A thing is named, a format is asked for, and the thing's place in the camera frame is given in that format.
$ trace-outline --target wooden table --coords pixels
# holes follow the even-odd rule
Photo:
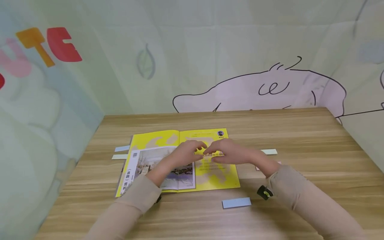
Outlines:
[[[325,108],[106,116],[36,239],[81,239],[114,201],[123,160],[111,160],[131,135],[226,127],[236,142],[289,164],[343,206],[370,239],[384,236],[384,175]],[[263,175],[238,165],[241,188],[163,195],[127,239],[322,239],[274,199],[256,194]],[[252,206],[223,210],[221,201]]]

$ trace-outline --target book page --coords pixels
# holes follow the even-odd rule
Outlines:
[[[227,129],[203,129],[180,132],[180,142],[197,140],[209,146],[213,141],[228,138]],[[205,155],[202,160],[195,162],[195,189],[179,190],[179,192],[204,191],[214,189],[229,189],[240,187],[236,165],[218,164],[212,162],[212,157],[222,155],[221,152]]]
[[[168,130],[136,134],[132,137],[128,157],[124,163],[116,197],[120,197],[133,180],[140,174],[147,174],[161,159],[169,155],[179,145],[179,131]],[[177,177],[170,174],[161,189],[177,190]]]
[[[195,163],[175,169],[178,173],[178,190],[196,188]]]

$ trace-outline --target red letter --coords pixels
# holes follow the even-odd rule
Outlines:
[[[64,43],[63,40],[72,39],[67,29],[48,28],[47,41],[52,53],[63,62],[80,62],[83,59],[76,51],[72,43]]]
[[[0,89],[4,86],[4,84],[5,84],[5,79],[4,79],[3,75],[1,75],[1,73],[0,73]]]
[[[28,76],[31,73],[32,65],[30,62],[28,62],[28,59],[26,58],[19,44],[17,44],[16,40],[13,38],[7,38],[5,40],[5,44],[7,44],[9,48],[14,52],[16,55],[16,60],[11,60],[3,50],[0,50],[0,65],[2,65],[7,72],[17,78]]]
[[[25,48],[35,47],[47,67],[52,67],[55,65],[51,57],[47,54],[41,45],[43,42],[45,42],[45,39],[38,28],[29,28],[27,30],[20,31],[16,33],[16,36],[19,38],[20,42],[24,45]]]

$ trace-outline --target hand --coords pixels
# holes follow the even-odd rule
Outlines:
[[[194,154],[194,152],[202,148],[207,148],[207,145],[201,141],[187,140],[182,142],[170,155],[161,160],[161,162],[167,163],[170,170],[186,166],[203,159],[203,155]]]
[[[262,151],[243,147],[228,138],[214,141],[204,151],[204,154],[211,154],[216,151],[221,151],[224,156],[213,157],[212,161],[224,164],[255,164],[258,158],[265,157]]]

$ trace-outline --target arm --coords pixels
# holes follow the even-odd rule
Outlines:
[[[267,156],[254,158],[253,164],[266,175],[267,187],[277,200],[306,220],[324,240],[366,239],[347,211],[292,167],[277,166],[280,164]]]
[[[124,195],[97,219],[85,240],[124,240],[137,220],[157,201],[160,193],[161,189],[149,178],[138,176]]]
[[[365,240],[361,226],[333,199],[290,166],[280,165],[262,151],[245,148],[230,139],[213,142],[204,154],[222,151],[213,157],[218,163],[257,166],[267,178],[267,187],[277,200],[305,219],[325,240]]]
[[[147,175],[139,175],[126,192],[97,219],[85,240],[124,240],[137,220],[150,209],[161,194],[159,188],[167,175],[179,166],[203,158],[197,149],[207,148],[203,142],[186,141],[162,159]]]

